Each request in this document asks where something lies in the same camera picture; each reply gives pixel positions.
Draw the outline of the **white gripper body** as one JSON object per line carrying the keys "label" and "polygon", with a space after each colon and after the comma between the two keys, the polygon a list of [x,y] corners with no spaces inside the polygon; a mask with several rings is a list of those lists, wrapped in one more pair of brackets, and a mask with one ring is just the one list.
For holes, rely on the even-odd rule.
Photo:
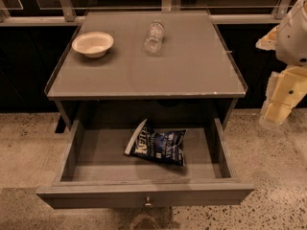
{"label": "white gripper body", "polygon": [[290,65],[307,65],[307,0],[297,0],[281,20],[275,41],[276,57]]}

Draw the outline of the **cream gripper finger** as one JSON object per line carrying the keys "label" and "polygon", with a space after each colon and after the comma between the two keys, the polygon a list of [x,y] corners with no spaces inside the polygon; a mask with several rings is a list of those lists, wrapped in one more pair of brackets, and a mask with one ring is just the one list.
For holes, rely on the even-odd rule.
{"label": "cream gripper finger", "polygon": [[255,47],[260,50],[270,51],[275,50],[275,41],[278,27],[272,28],[266,35],[261,37],[255,44]]}
{"label": "cream gripper finger", "polygon": [[307,95],[307,67],[288,65],[281,73],[272,72],[260,121],[268,126],[282,125],[293,108]]}

